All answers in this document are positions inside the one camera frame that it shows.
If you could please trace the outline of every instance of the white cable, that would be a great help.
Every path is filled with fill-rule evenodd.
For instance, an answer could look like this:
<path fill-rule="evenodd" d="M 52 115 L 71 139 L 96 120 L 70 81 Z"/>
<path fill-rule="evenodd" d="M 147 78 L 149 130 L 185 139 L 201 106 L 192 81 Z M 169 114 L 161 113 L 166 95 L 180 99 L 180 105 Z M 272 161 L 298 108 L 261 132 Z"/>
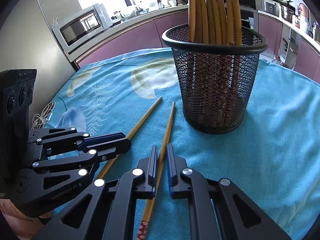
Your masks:
<path fill-rule="evenodd" d="M 31 130 L 40 128 L 40 125 L 44 125 L 48 123 L 49 119 L 47 117 L 52 113 L 55 106 L 56 106 L 56 102 L 52 101 L 49 104 L 47 104 L 47 106 L 43 109 L 41 114 L 35 114 L 32 118 Z"/>

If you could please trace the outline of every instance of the basket base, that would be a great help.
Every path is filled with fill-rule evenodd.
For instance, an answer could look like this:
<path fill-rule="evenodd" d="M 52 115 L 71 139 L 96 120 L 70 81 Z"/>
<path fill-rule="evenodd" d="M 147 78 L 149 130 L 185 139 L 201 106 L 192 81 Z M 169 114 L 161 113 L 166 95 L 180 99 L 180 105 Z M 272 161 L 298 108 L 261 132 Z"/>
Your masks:
<path fill-rule="evenodd" d="M 228 129 L 228 130 L 224 130 L 224 131 L 221 131 L 221 128 L 214 128 L 214 127 L 208 127 L 208 126 L 204 126 L 202 124 L 199 124 L 197 122 L 194 122 L 192 120 L 190 120 L 185 112 L 184 112 L 184 108 L 182 108 L 182 112 L 183 112 L 183 115 L 185 117 L 185 119 L 187 120 L 187 122 L 193 127 L 195 128 L 196 130 L 200 131 L 200 132 L 204 132 L 204 133 L 208 133 L 208 134 L 224 134 L 224 133 L 228 133 L 228 132 L 231 132 L 233 131 L 234 129 L 236 129 L 241 123 L 242 123 L 242 120 L 243 120 L 243 117 L 244 117 L 244 114 L 242 115 L 241 117 L 241 120 L 238 122 L 237 125 L 235 125 L 234 127 Z"/>

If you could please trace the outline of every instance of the wire mesh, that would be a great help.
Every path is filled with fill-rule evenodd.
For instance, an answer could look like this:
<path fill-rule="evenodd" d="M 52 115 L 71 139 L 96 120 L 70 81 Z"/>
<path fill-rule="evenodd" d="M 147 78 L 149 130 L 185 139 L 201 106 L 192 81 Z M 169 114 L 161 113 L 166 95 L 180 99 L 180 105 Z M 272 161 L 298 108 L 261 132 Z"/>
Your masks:
<path fill-rule="evenodd" d="M 188 42 L 188 26 L 167 33 L 167 37 Z M 242 30 L 242 46 L 261 42 L 254 33 Z M 172 52 L 187 121 L 206 133 L 235 129 L 244 117 L 259 54 L 216 55 L 175 48 Z"/>

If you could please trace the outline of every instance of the wicker basket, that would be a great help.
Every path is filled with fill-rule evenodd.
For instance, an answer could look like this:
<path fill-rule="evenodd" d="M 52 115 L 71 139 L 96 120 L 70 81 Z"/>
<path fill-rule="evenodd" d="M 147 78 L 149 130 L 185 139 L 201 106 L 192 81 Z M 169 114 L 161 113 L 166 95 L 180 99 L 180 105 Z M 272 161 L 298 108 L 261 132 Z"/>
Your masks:
<path fill-rule="evenodd" d="M 212 134 L 235 129 L 255 79 L 264 37 L 242 27 L 242 46 L 188 42 L 188 24 L 162 35 L 172 48 L 183 103 L 183 114 L 196 129 Z"/>

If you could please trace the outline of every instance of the microwave window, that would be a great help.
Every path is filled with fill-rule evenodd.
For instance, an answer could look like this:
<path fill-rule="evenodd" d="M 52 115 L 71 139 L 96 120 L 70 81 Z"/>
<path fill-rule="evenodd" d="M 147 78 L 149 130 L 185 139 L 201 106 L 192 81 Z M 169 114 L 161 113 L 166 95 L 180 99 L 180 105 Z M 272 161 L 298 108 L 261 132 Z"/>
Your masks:
<path fill-rule="evenodd" d="M 67 25 L 63 26 L 60 31 L 68 46 L 99 28 L 100 22 L 97 19 L 95 11 L 92 10 L 86 15 L 82 15 Z"/>

